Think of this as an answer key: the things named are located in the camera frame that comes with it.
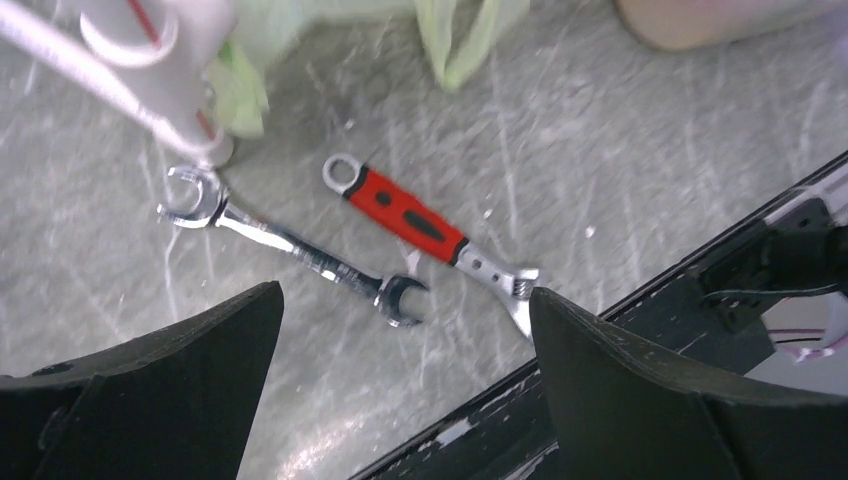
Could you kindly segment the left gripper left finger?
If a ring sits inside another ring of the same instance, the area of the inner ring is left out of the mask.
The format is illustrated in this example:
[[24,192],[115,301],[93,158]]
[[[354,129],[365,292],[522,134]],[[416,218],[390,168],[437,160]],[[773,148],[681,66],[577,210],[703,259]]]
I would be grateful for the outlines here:
[[233,479],[282,317],[276,281],[109,349],[1,379],[5,479]]

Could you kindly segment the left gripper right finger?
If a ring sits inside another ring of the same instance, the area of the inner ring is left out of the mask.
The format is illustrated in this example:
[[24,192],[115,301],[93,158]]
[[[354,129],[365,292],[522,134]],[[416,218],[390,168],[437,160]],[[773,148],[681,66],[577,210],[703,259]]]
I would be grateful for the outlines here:
[[682,356],[546,289],[532,338],[566,479],[843,479],[847,400]]

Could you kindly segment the pale green plastic bag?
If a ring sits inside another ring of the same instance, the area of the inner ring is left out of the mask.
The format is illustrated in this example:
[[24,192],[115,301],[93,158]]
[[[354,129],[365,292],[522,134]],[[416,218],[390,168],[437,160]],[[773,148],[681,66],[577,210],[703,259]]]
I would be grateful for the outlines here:
[[264,133],[270,104],[265,75],[306,30],[319,23],[415,18],[439,87],[454,92],[479,69],[498,40],[529,10],[527,1],[481,1],[466,30],[456,23],[460,1],[238,1],[235,30],[206,70],[213,117],[245,139]]

